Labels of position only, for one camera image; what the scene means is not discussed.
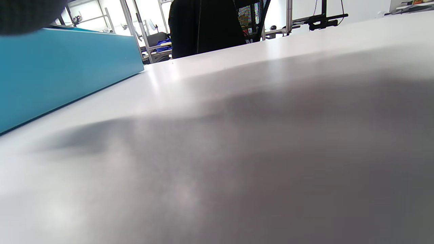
table surface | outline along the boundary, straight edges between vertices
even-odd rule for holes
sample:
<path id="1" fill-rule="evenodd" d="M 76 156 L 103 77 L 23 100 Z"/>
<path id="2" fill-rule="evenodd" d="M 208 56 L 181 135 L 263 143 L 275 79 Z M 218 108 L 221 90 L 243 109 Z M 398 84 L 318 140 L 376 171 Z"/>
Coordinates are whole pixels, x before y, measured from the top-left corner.
<path id="1" fill-rule="evenodd" d="M 146 66 L 2 136 L 0 243 L 432 243 L 433 21 Z"/>

person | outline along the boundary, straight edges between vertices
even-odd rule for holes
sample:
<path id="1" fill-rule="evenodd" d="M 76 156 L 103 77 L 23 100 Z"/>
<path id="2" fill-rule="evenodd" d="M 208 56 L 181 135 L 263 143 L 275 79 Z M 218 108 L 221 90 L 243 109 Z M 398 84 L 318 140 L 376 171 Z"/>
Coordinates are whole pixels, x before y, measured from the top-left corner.
<path id="1" fill-rule="evenodd" d="M 233 0 L 174 0 L 169 27 L 173 58 L 246 44 Z"/>

teal box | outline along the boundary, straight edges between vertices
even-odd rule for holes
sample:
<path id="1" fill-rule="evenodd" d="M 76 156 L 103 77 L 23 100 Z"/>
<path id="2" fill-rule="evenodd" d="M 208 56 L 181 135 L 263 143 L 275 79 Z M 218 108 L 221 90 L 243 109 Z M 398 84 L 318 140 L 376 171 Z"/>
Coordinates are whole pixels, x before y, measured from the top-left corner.
<path id="1" fill-rule="evenodd" d="M 0 37 L 0 134 L 143 70 L 133 36 L 42 29 Z"/>

white wall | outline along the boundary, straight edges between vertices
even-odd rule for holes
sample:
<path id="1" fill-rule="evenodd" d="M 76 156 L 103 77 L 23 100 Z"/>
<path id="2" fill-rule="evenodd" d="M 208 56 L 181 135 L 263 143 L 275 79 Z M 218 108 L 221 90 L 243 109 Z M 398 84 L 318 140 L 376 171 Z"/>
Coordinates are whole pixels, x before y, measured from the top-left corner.
<path id="1" fill-rule="evenodd" d="M 158 7 L 158 0 L 136 0 L 143 20 L 151 19 L 154 24 L 159 26 L 160 31 L 165 31 L 163 25 L 163 18 L 161 17 L 160 9 Z M 315 9 L 316 0 L 293 0 L 293 19 L 312 16 Z M 342 25 L 359 22 L 369 19 L 374 19 L 378 12 L 389 11 L 391 7 L 391 0 L 343 0 L 345 13 L 349 17 L 345 18 Z M 120 0 L 100 0 L 102 9 L 108 8 L 115 31 L 117 34 L 129 35 L 129 30 L 123 30 L 122 25 L 126 24 L 126 20 L 121 8 Z M 127 0 L 128 7 L 132 13 L 135 12 L 132 0 Z M 96 0 L 79 0 L 70 3 L 72 16 L 81 13 L 84 20 L 94 18 L 102 15 L 101 10 Z M 168 19 L 170 3 L 163 4 L 164 18 Z M 342 14 L 340 0 L 328 0 L 327 6 L 328 16 Z M 318 0 L 316 13 L 321 13 L 321 0 Z M 66 12 L 62 14 L 66 22 L 69 22 L 69 17 Z M 136 30 L 140 33 L 139 26 L 135 15 L 132 16 L 135 23 Z M 277 28 L 282 28 L 286 24 L 286 0 L 271 0 L 268 10 L 267 18 L 265 19 L 265 28 L 269 29 L 270 26 L 276 25 Z M 103 19 L 93 20 L 78 27 L 90 30 L 102 30 L 106 28 Z M 307 32 L 309 30 L 307 25 L 302 28 L 295 29 L 294 34 Z"/>
<path id="2" fill-rule="evenodd" d="M 316 0 L 293 0 L 293 19 L 308 17 L 313 15 Z M 369 19 L 374 19 L 378 12 L 389 11 L 391 0 L 343 0 L 345 13 L 349 17 L 345 18 L 342 25 Z M 340 0 L 327 1 L 327 15 L 333 16 L 342 14 Z M 286 0 L 271 0 L 270 7 L 265 19 L 265 28 L 276 25 L 282 28 L 286 25 L 285 21 Z M 318 0 L 316 14 L 321 13 L 321 0 Z M 300 29 L 295 29 L 293 33 L 309 31 L 307 25 Z"/>

chair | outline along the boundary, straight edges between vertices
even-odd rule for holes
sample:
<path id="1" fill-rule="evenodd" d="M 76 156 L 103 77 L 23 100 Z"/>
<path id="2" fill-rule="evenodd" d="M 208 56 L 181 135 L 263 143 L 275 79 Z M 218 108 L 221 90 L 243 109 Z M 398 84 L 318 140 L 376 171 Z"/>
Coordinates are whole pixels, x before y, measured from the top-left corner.
<path id="1" fill-rule="evenodd" d="M 247 43 L 259 42 L 270 0 L 233 0 Z"/>

